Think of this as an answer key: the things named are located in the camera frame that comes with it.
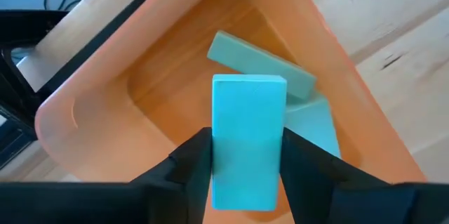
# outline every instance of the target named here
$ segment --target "orange bin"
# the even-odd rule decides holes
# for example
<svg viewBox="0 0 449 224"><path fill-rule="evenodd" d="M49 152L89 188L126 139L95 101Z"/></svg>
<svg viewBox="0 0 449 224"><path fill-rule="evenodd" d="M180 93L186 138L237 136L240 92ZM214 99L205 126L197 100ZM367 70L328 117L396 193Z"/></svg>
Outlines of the orange bin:
<svg viewBox="0 0 449 224"><path fill-rule="evenodd" d="M210 126L206 58L218 30L317 76L342 158L388 182L424 176L311 0L146 0L39 108L41 144L86 181L130 181ZM280 189L270 213L215 211L206 223L290 223Z"/></svg>

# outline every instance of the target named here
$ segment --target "foam block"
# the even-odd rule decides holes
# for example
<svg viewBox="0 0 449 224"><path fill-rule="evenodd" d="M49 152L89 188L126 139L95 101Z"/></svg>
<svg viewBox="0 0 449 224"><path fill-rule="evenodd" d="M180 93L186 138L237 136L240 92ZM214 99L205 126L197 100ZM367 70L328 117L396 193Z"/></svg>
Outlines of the foam block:
<svg viewBox="0 0 449 224"><path fill-rule="evenodd" d="M286 80L279 76L213 77L212 203L219 210L276 208Z"/></svg>
<svg viewBox="0 0 449 224"><path fill-rule="evenodd" d="M272 74L287 80L288 92L307 99L316 78L297 65L226 32L218 32L209 48L208 58L244 74Z"/></svg>
<svg viewBox="0 0 449 224"><path fill-rule="evenodd" d="M286 128L341 158L329 102L320 93L314 91L307 102L288 95Z"/></svg>

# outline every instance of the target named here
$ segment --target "blue foam block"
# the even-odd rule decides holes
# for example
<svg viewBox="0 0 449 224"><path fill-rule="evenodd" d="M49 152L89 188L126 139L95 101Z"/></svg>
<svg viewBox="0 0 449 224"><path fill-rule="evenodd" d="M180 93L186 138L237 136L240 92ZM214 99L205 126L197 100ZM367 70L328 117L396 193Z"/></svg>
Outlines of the blue foam block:
<svg viewBox="0 0 449 224"><path fill-rule="evenodd" d="M341 158L329 102L320 93L314 91L307 102L288 95L286 128Z"/></svg>
<svg viewBox="0 0 449 224"><path fill-rule="evenodd" d="M212 202L219 210L276 208L286 80L279 76L213 77Z"/></svg>
<svg viewBox="0 0 449 224"><path fill-rule="evenodd" d="M226 32L218 32L208 58L244 74L272 74L287 80L289 94L307 99L316 78L297 65Z"/></svg>

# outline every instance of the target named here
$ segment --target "black device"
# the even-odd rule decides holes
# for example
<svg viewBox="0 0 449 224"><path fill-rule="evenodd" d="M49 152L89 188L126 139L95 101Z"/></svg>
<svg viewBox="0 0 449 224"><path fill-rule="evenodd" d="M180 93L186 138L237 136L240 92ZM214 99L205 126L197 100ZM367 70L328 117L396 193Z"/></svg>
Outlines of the black device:
<svg viewBox="0 0 449 224"><path fill-rule="evenodd" d="M211 129L201 129L129 183L0 183L0 223L202 223L212 147ZM449 185L390 185L288 129L280 174L296 223L433 224L449 216Z"/></svg>

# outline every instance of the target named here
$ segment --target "wooden table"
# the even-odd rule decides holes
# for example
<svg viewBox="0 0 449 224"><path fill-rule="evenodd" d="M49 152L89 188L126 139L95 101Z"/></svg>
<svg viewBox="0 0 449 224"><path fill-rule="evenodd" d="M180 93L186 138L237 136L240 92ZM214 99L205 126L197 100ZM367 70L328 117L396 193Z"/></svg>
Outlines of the wooden table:
<svg viewBox="0 0 449 224"><path fill-rule="evenodd" d="M132 0L83 0L20 69L46 83ZM430 180L449 181L449 0L314 0Z"/></svg>

